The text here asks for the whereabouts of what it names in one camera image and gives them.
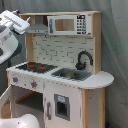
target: microwave window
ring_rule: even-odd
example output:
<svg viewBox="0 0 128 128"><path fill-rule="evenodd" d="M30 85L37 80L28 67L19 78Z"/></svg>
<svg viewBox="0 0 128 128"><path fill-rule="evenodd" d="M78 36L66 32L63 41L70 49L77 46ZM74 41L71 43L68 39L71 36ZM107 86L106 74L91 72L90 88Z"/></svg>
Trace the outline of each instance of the microwave window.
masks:
<svg viewBox="0 0 128 128"><path fill-rule="evenodd" d="M55 20L56 31L74 31L74 19Z"/></svg>

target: white robot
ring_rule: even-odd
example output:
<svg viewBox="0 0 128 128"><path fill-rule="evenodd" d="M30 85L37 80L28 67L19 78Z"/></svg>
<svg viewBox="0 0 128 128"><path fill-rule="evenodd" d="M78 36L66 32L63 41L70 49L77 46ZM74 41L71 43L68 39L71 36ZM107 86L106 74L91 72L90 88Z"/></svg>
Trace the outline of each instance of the white robot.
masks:
<svg viewBox="0 0 128 128"><path fill-rule="evenodd" d="M0 56L0 65L21 52L21 44L12 31L17 34L24 34L30 26L28 23L30 18L24 21L17 16L18 13L19 11L4 11L0 14L0 48L3 51ZM20 118L0 119L0 128L40 128L40 126L35 116L26 114Z"/></svg>

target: sink basin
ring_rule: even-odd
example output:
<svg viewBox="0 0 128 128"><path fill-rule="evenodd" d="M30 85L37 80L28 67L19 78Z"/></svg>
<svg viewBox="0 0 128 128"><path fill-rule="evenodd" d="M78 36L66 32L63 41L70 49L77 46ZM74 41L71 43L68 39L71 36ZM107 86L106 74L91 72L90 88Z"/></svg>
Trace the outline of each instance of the sink basin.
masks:
<svg viewBox="0 0 128 128"><path fill-rule="evenodd" d="M74 74L76 77L69 78L69 74ZM62 68L52 73L52 76L55 76L58 78L69 79L69 80L76 80L76 81L83 81L91 75L92 74L87 71L80 71L80 70L69 69L69 68Z"/></svg>

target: stovetop burner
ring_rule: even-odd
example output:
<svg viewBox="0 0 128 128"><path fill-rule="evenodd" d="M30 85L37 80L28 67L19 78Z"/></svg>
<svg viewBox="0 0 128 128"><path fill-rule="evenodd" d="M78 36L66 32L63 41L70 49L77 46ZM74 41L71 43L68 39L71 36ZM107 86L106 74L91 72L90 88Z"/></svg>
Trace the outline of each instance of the stovetop burner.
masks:
<svg viewBox="0 0 128 128"><path fill-rule="evenodd" d="M37 72L37 73L46 73L54 68L57 68L57 66L53 65L47 65L47 64L40 64L35 62L29 62L27 64L21 65L19 67L16 67L18 69L27 70L30 72Z"/></svg>

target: stove knob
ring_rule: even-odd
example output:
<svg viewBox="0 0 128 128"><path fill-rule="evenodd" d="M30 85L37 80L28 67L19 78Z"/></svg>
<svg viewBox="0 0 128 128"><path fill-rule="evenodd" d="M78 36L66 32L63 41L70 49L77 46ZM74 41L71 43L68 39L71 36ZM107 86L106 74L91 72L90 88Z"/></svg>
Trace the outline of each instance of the stove knob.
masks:
<svg viewBox="0 0 128 128"><path fill-rule="evenodd" d="M31 83L32 88L36 88L37 84L36 82Z"/></svg>
<svg viewBox="0 0 128 128"><path fill-rule="evenodd" d="M18 82L18 78L17 78L17 77L14 77L14 78L13 78L13 82L14 82L14 83Z"/></svg>

